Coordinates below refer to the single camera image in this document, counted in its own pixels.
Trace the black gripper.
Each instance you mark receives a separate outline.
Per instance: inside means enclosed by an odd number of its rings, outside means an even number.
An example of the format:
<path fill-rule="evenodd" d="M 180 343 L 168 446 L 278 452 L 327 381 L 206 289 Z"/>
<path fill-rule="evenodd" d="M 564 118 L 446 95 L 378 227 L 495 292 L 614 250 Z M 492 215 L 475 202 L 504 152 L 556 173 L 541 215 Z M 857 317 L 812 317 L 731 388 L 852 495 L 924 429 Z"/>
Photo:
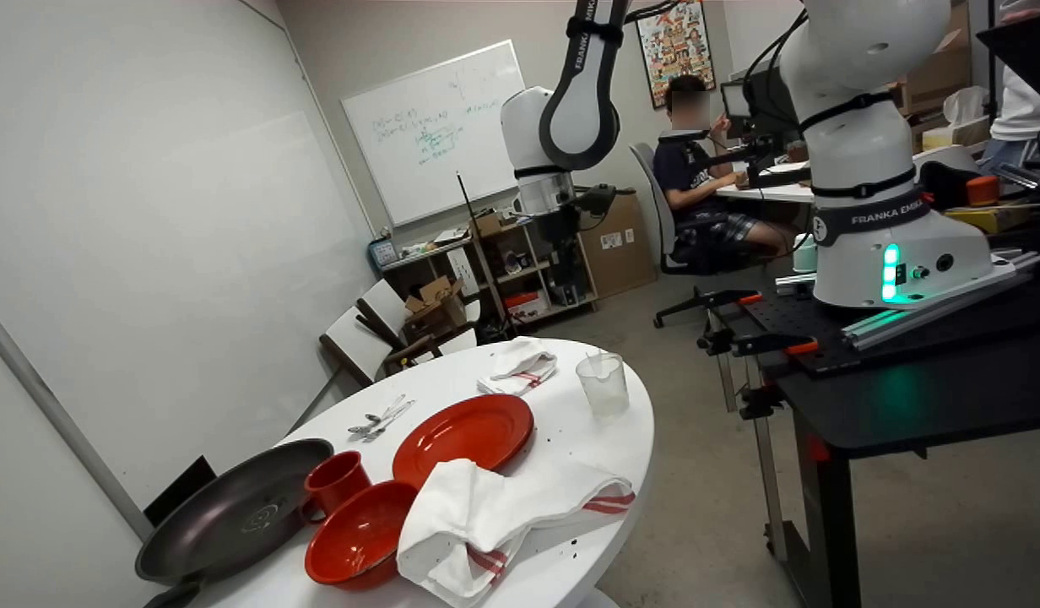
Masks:
<path fill-rule="evenodd" d="M 547 243 L 551 253 L 551 277 L 556 285 L 577 281 L 581 215 L 605 215 L 611 202 L 614 202 L 611 187 L 581 187 L 577 192 L 560 192 L 560 210 L 538 221 L 541 239 Z"/>

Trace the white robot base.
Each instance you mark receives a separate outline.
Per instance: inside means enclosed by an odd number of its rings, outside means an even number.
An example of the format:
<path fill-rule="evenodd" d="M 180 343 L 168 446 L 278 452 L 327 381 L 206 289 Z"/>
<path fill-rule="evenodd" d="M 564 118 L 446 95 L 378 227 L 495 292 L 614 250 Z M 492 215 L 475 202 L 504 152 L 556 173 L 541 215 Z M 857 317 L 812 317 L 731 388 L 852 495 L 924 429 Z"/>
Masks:
<path fill-rule="evenodd" d="M 822 303 L 920 303 L 994 271 L 979 230 L 923 202 L 913 130 L 892 103 L 817 111 L 804 134 Z"/>

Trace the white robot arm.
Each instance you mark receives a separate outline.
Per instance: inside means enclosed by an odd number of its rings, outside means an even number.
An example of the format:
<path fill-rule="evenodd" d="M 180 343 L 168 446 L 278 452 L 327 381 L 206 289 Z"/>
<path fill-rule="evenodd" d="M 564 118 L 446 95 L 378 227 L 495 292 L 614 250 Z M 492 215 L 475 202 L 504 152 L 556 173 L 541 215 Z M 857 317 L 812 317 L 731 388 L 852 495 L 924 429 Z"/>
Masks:
<path fill-rule="evenodd" d="M 543 210 L 560 206 L 574 169 L 614 149 L 611 74 L 628 21 L 640 21 L 633 0 L 577 0 L 560 83 L 499 111 L 514 175 L 538 187 Z M 916 192 L 913 130 L 885 95 L 934 51 L 946 21 L 950 0 L 804 0 L 804 23 L 788 39 L 779 83 L 807 143 L 826 292 L 879 289 L 885 250 L 924 253 L 954 237 Z"/>

